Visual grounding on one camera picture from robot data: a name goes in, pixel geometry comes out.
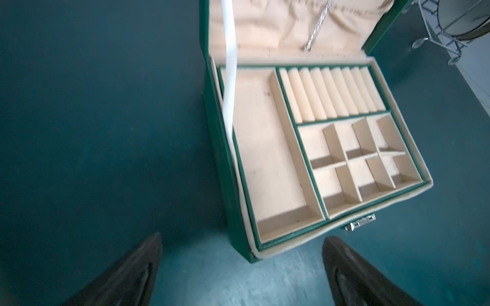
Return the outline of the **green jewelry box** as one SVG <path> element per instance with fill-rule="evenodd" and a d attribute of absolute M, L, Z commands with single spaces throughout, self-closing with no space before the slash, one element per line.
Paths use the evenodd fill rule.
<path fill-rule="evenodd" d="M 204 101 L 233 248 L 255 263 L 432 188 L 368 52 L 406 1 L 201 1 Z"/>

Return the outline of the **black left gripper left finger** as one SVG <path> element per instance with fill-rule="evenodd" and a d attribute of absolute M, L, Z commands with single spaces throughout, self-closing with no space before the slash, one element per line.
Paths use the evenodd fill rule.
<path fill-rule="evenodd" d="M 149 305 L 162 251 L 153 233 L 63 305 Z"/>

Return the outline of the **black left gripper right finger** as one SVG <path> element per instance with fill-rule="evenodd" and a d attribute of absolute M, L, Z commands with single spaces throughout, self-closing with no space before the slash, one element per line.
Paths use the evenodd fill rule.
<path fill-rule="evenodd" d="M 338 237 L 326 237 L 322 258 L 335 305 L 421 305 Z"/>

